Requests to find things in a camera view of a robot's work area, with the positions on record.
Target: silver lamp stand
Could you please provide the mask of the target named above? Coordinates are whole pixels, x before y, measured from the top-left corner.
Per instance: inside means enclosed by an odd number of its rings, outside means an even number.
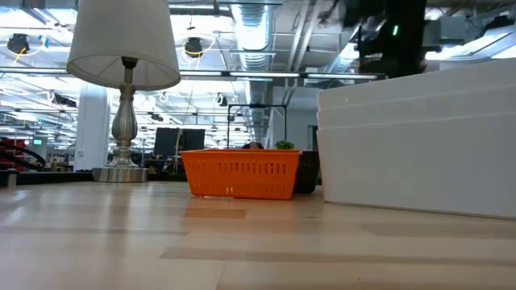
[[[132,84],[136,58],[122,57],[125,67],[124,80],[120,85],[120,106],[113,120],[112,133],[117,147],[113,150],[113,161],[104,168],[94,168],[94,180],[98,182],[147,182],[148,169],[139,168],[131,160],[131,141],[136,138],[138,124],[132,106],[135,86]]]

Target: table lamp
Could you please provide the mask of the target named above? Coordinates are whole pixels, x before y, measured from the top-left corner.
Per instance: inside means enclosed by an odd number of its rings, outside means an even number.
[[[165,0],[83,0],[67,69],[74,76],[120,89],[114,117],[113,161],[94,168],[103,182],[144,182],[147,169],[131,161],[138,126],[132,105],[136,90],[159,90],[181,80],[169,5]]]

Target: red object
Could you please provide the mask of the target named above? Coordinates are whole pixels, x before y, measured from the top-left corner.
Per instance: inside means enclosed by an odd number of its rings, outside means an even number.
[[[16,147],[25,148],[27,145],[25,145],[25,140],[16,140],[16,143],[13,139],[4,139],[2,142],[15,145]],[[0,145],[0,150],[14,154],[14,150],[10,148],[3,147]],[[25,154],[23,152],[16,152],[16,157],[20,158],[21,160],[25,160]],[[14,168],[18,170],[19,172],[24,172],[25,168],[19,165],[14,164],[11,160],[8,159],[0,159],[0,168],[1,169],[11,169]]]
[[[299,150],[183,151],[194,196],[289,200],[298,170]]]

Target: metal frame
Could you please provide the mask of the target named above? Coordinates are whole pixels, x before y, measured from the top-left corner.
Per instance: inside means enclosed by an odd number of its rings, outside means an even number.
[[[231,108],[233,107],[247,107],[249,109],[263,109],[263,108],[278,108],[281,107],[285,111],[285,115],[283,116],[283,120],[285,122],[285,141],[287,140],[287,105],[264,105],[264,104],[249,104],[249,105],[238,105],[231,104],[227,105],[227,145],[226,148],[229,149],[229,134],[230,134],[230,125],[231,125]]]
[[[73,77],[66,68],[21,68],[0,67],[0,73],[6,74],[31,74],[40,76]],[[383,77],[374,73],[307,73],[307,72],[270,72],[270,71],[197,71],[182,70],[183,80],[213,80],[213,81],[248,81],[249,78],[257,79],[316,79],[316,80],[366,80],[375,81]]]

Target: light wood surface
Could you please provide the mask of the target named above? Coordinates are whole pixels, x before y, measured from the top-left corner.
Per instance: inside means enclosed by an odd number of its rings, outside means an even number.
[[[516,289],[516,223],[191,197],[186,183],[0,191],[6,290]]]

